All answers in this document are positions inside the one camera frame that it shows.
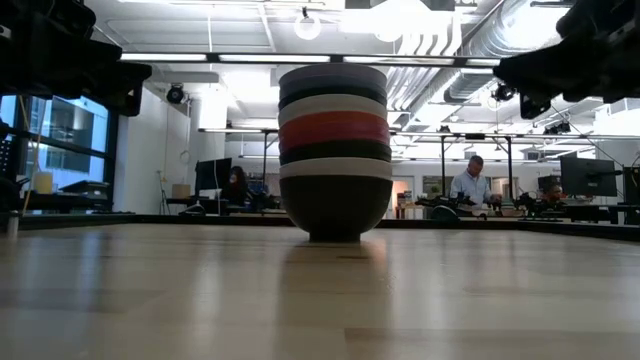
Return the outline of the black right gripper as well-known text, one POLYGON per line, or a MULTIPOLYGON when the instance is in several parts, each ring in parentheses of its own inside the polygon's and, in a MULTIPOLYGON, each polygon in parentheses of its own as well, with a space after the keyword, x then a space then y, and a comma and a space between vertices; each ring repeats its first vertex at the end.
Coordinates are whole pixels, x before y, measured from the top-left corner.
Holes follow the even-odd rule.
POLYGON ((581 60, 576 82, 567 91, 563 78, 568 67, 565 47, 547 47, 502 58, 493 74, 520 94, 520 117, 535 119, 547 112, 549 100, 567 91, 568 101, 599 97, 604 103, 640 98, 640 31, 619 29, 594 38, 581 60))

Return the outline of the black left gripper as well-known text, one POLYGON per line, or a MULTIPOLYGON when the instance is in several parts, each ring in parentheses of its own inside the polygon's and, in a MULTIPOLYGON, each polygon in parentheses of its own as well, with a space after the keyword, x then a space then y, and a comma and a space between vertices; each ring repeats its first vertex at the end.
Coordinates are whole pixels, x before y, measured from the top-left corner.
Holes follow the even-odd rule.
POLYGON ((37 42, 25 47, 0 40, 0 94, 51 94, 92 71, 93 95, 124 93, 120 114, 138 116, 142 88, 135 87, 152 75, 152 67, 119 59, 118 46, 94 40, 37 42))

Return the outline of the blue bowl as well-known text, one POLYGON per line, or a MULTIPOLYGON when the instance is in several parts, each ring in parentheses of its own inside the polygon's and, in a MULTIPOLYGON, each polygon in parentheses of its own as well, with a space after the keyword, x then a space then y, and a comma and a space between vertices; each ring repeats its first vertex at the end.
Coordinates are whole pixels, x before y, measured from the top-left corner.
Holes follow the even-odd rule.
POLYGON ((379 85, 349 78, 315 78, 282 85, 278 109, 311 96, 340 94, 356 95, 387 105, 387 93, 379 85))

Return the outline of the white bowl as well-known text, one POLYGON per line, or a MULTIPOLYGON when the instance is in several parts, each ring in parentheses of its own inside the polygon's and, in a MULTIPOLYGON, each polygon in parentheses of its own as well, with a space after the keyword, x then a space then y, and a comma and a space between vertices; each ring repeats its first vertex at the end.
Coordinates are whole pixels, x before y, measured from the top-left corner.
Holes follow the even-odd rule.
POLYGON ((334 111, 364 112, 387 119, 387 109, 379 102, 358 95, 351 94, 323 94, 309 96, 286 105, 278 113, 278 125, 301 116, 334 111))
POLYGON ((282 165, 279 174, 282 179, 296 176, 361 176, 390 180, 392 164, 359 157, 315 158, 282 165))

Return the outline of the lavender bowl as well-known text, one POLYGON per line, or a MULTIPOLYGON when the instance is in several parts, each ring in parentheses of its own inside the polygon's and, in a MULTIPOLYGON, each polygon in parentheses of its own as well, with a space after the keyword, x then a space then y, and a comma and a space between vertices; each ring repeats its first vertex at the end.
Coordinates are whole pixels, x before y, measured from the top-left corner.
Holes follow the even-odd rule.
POLYGON ((279 80, 279 96, 327 86, 358 86, 385 94, 386 75, 372 67, 350 63, 309 65, 291 70, 279 80))

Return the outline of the pinkish red bowl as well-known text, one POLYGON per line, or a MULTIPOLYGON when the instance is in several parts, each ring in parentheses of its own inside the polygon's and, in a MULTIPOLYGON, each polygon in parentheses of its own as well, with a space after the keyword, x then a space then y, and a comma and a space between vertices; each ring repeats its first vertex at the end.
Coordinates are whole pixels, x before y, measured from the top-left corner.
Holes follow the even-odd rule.
POLYGON ((330 141, 369 140, 389 144, 390 134, 387 128, 374 124, 343 124, 306 130, 287 131, 279 135, 279 150, 284 153, 293 148, 330 141))

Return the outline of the black round ceiling fixture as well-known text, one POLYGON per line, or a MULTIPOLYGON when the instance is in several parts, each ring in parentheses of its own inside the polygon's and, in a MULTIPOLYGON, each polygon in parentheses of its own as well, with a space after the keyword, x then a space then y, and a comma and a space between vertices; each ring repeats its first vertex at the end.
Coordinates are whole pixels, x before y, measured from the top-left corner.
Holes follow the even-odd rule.
POLYGON ((492 91, 491 97, 497 102, 510 101, 517 94, 517 89, 505 83, 498 83, 497 87, 492 91))
POLYGON ((183 104, 187 100, 184 85, 181 83, 172 84, 166 93, 166 100, 174 105, 183 104))

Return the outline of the large window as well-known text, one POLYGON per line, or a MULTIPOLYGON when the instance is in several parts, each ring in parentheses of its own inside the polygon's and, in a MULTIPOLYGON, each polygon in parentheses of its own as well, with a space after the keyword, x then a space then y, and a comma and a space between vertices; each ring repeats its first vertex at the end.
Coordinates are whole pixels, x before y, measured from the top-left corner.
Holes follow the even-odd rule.
POLYGON ((16 141, 16 178, 34 171, 49 173, 58 190, 80 181, 105 178, 108 110, 85 97, 0 97, 0 120, 12 128, 27 130, 32 140, 16 141))

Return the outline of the overhead LED light bar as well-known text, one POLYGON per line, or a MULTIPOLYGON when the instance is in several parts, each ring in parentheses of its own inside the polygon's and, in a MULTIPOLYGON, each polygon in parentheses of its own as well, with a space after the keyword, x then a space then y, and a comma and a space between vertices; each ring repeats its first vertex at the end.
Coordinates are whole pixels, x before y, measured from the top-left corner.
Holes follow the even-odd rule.
POLYGON ((368 66, 492 69, 500 58, 464 56, 406 56, 406 55, 345 55, 294 53, 153 53, 128 52, 121 55, 125 62, 198 63, 247 65, 311 65, 323 63, 351 63, 368 66))

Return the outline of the black monitor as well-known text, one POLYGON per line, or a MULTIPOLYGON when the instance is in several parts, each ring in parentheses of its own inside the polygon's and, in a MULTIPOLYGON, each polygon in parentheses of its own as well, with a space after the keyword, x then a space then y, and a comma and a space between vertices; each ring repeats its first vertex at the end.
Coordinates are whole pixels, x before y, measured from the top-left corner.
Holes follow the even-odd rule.
POLYGON ((199 161, 195 168, 195 193, 224 188, 229 183, 231 167, 231 158, 199 161))
POLYGON ((561 157, 561 187, 567 195, 616 197, 619 171, 610 160, 561 157))
POLYGON ((623 168, 624 202, 640 206, 640 166, 623 168))

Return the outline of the background robot on desk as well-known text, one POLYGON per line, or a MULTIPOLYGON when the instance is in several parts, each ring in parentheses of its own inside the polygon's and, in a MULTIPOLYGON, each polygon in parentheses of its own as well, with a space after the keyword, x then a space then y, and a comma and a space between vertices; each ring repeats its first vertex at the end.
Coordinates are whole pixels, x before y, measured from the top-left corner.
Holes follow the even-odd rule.
POLYGON ((429 210, 428 218, 438 222, 457 222, 463 217, 475 217, 484 221, 488 218, 488 210, 475 209, 476 202, 463 193, 456 197, 419 198, 415 204, 429 210))

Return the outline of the silver ventilation duct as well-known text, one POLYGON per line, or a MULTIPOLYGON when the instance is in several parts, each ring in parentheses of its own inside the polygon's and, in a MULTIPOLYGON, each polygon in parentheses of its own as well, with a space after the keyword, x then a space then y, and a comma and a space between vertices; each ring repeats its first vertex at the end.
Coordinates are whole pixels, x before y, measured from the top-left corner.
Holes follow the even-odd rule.
POLYGON ((469 57, 511 57, 557 43, 556 23, 569 5, 560 0, 505 0, 462 47, 469 57))

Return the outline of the black rig frame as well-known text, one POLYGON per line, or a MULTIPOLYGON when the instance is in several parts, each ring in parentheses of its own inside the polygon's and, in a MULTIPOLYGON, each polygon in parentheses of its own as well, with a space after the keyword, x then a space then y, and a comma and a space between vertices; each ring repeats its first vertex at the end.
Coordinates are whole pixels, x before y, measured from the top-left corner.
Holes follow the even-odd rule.
MULTIPOLYGON (((283 217, 213 217, 164 216, 141 214, 71 214, 27 215, 17 219, 19 230, 44 230, 121 224, 213 225, 213 226, 266 226, 291 227, 293 222, 283 217)), ((382 220, 380 229, 402 230, 456 230, 456 231, 528 231, 564 236, 619 240, 640 244, 640 226, 543 222, 496 218, 492 220, 461 220, 439 222, 434 220, 382 220)))

